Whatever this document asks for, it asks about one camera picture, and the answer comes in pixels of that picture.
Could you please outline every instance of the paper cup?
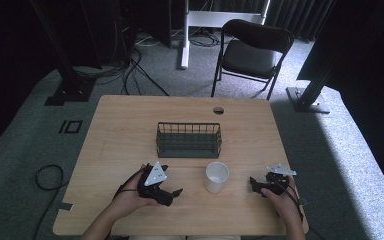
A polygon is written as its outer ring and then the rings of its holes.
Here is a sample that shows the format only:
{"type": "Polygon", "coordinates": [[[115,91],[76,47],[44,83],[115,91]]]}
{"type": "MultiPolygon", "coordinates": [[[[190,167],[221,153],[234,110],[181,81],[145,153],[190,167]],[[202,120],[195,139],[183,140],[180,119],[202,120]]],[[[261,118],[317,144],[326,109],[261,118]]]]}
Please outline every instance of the paper cup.
{"type": "Polygon", "coordinates": [[[229,177],[229,169],[224,163],[212,162],[205,170],[205,188],[212,193],[220,192],[229,177]]]}

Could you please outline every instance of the black wire basket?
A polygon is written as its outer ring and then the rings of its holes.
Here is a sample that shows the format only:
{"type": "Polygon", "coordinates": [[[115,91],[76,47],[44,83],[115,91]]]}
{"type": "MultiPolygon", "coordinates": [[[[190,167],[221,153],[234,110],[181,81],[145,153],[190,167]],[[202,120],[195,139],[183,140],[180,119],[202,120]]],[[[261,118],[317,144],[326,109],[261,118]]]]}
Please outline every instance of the black wire basket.
{"type": "Polygon", "coordinates": [[[221,142],[219,123],[158,123],[159,158],[218,158],[221,142]]]}

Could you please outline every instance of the forearm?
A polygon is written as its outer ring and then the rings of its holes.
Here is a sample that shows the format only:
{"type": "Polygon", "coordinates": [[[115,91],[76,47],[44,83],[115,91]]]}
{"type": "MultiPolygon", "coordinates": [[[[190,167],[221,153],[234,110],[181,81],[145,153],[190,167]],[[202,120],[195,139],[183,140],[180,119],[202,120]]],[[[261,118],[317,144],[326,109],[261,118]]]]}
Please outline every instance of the forearm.
{"type": "Polygon", "coordinates": [[[288,240],[304,240],[304,229],[302,228],[301,219],[299,216],[284,221],[286,227],[286,239],[288,240]]]}
{"type": "Polygon", "coordinates": [[[109,209],[106,208],[92,222],[92,224],[85,231],[81,239],[82,240],[105,239],[105,237],[110,233],[111,228],[114,225],[115,221],[116,220],[113,219],[113,217],[111,217],[109,209]]]}

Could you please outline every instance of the wooden table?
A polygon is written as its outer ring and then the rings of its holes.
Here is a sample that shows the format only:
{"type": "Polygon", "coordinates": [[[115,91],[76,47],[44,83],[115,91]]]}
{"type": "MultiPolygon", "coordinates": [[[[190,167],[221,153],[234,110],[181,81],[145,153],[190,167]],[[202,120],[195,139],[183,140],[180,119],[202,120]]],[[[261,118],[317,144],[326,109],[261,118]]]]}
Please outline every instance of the wooden table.
{"type": "MultiPolygon", "coordinates": [[[[114,235],[277,235],[285,229],[271,203],[251,191],[249,177],[265,182],[266,167],[289,166],[269,102],[257,99],[103,96],[54,224],[58,235],[81,235],[142,163],[168,165],[168,192],[183,188],[170,207],[141,208],[120,219],[114,235]],[[222,107],[224,113],[213,109],[222,107]],[[220,123],[218,159],[158,158],[158,122],[220,123]],[[217,194],[204,188],[206,166],[230,169],[217,194]]],[[[304,230],[308,231],[304,219],[304,230]]]]}

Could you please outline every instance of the black curtain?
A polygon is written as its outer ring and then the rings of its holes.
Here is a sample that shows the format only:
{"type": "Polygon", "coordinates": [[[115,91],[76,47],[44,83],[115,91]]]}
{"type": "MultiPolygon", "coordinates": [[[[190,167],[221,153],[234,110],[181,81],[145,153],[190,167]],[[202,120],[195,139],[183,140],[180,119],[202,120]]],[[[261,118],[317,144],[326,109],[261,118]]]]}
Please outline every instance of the black curtain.
{"type": "Polygon", "coordinates": [[[327,69],[384,173],[384,1],[337,1],[298,79],[327,69]]]}

